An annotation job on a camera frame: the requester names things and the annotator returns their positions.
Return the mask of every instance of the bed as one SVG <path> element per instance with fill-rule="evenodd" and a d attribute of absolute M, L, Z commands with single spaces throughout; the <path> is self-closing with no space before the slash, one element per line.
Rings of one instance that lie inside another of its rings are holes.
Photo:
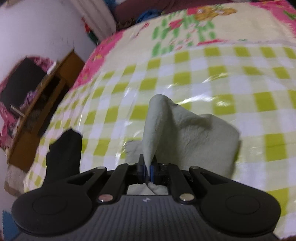
<path fill-rule="evenodd" d="M 24 180 L 42 186 L 49 145 L 83 135 L 80 172 L 125 162 L 157 93 L 212 113 L 241 133 L 233 179 L 280 203 L 275 233 L 296 235 L 296 11 L 286 1 L 185 9 L 105 39 L 89 57 L 40 140 Z"/>

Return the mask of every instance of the metal bolt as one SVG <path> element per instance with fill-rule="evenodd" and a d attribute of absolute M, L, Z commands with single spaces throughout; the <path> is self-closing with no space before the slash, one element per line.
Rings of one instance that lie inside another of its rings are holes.
<path fill-rule="evenodd" d="M 192 201 L 194 199 L 194 196 L 190 193 L 183 193 L 179 196 L 179 198 L 182 200 L 182 201 Z"/>
<path fill-rule="evenodd" d="M 99 196 L 99 200 L 101 202 L 109 202 L 113 200 L 113 196 L 110 194 L 102 194 Z"/>

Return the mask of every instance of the wall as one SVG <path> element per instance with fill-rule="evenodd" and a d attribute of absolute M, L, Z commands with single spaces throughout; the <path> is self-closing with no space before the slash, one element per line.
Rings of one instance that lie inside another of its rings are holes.
<path fill-rule="evenodd" d="M 0 81 L 26 55 L 60 60 L 73 47 L 86 61 L 95 44 L 69 0 L 23 0 L 9 9 L 0 7 Z M 3 188 L 6 169 L 6 157 L 0 149 L 0 229 L 2 210 L 9 211 L 14 201 Z"/>

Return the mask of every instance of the ribbed gray surface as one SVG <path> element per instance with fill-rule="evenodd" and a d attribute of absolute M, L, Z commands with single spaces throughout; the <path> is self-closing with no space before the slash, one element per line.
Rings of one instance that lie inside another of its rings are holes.
<path fill-rule="evenodd" d="M 193 206 L 178 204 L 171 196 L 122 196 L 115 204 L 100 206 L 85 225 L 71 233 L 49 238 L 23 233 L 15 240 L 225 241 L 246 238 L 217 232 L 202 220 Z M 277 238 L 269 234 L 247 240 L 271 241 Z"/>

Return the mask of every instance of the checkered tablecloth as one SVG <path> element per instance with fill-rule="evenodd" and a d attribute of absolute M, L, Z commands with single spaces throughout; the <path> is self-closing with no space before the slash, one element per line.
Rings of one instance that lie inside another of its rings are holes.
<path fill-rule="evenodd" d="M 149 100 L 161 93 L 196 114 L 212 113 L 240 130 L 234 178 L 276 197 L 282 211 L 276 234 L 296 234 L 295 67 L 296 47 L 220 44 L 99 72 L 59 105 L 25 190 L 42 185 L 49 145 L 70 127 L 83 135 L 81 172 L 124 163 L 123 144 L 142 138 Z"/>

